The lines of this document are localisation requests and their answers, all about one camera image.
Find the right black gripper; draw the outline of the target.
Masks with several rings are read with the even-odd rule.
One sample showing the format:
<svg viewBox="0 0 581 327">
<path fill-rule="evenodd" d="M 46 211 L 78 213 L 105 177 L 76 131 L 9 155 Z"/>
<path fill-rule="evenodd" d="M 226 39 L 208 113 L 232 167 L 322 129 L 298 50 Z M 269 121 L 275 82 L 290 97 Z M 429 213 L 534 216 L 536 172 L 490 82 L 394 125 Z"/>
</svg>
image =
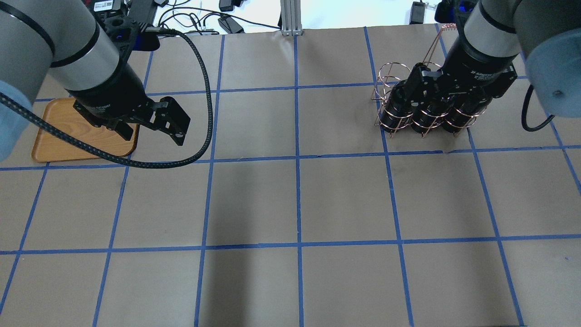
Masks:
<svg viewBox="0 0 581 327">
<path fill-rule="evenodd" d="M 478 72 L 465 64 L 445 64 L 442 73 L 440 69 L 432 71 L 425 64 L 416 64 L 405 81 L 405 104 L 420 106 L 433 99 L 437 80 L 443 74 L 446 76 L 445 81 L 450 85 L 443 93 L 443 99 L 446 100 L 478 90 L 492 99 L 499 99 L 517 80 L 513 64 L 496 73 Z"/>
</svg>

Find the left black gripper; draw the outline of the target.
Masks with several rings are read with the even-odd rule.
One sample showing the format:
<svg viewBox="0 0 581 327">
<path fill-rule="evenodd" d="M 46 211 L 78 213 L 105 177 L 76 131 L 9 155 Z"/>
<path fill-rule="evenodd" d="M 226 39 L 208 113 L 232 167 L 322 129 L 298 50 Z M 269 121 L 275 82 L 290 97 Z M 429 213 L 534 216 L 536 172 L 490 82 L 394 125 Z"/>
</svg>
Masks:
<svg viewBox="0 0 581 327">
<path fill-rule="evenodd" d="M 169 96 L 155 103 L 145 93 L 104 93 L 92 96 L 73 93 L 73 97 L 74 109 L 89 124 L 98 128 L 107 126 L 125 141 L 130 141 L 135 132 L 129 124 L 139 124 L 165 133 L 176 145 L 183 146 L 191 122 L 177 100 Z"/>
</svg>

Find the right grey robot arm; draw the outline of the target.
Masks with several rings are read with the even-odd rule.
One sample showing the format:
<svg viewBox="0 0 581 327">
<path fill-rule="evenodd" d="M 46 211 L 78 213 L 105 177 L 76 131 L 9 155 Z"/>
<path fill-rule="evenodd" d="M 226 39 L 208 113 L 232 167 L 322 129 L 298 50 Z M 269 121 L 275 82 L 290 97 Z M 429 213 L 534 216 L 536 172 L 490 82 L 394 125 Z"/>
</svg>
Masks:
<svg viewBox="0 0 581 327">
<path fill-rule="evenodd" d="M 409 75 L 404 101 L 427 103 L 491 85 L 519 54 L 546 113 L 579 118 L 578 0 L 480 0 L 440 71 Z"/>
</svg>

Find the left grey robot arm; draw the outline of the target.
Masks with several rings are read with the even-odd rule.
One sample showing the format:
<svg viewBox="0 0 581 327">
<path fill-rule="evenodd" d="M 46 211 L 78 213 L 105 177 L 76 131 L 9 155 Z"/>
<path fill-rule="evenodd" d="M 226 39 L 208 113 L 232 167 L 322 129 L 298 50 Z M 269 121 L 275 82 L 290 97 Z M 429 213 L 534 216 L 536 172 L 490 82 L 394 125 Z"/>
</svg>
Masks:
<svg viewBox="0 0 581 327">
<path fill-rule="evenodd" d="M 50 76 L 95 128 L 129 141 L 139 124 L 181 146 L 189 116 L 171 97 L 150 99 L 127 62 L 147 27 L 124 15 L 101 21 L 80 0 L 3 0 L 1 95 L 31 110 Z"/>
</svg>

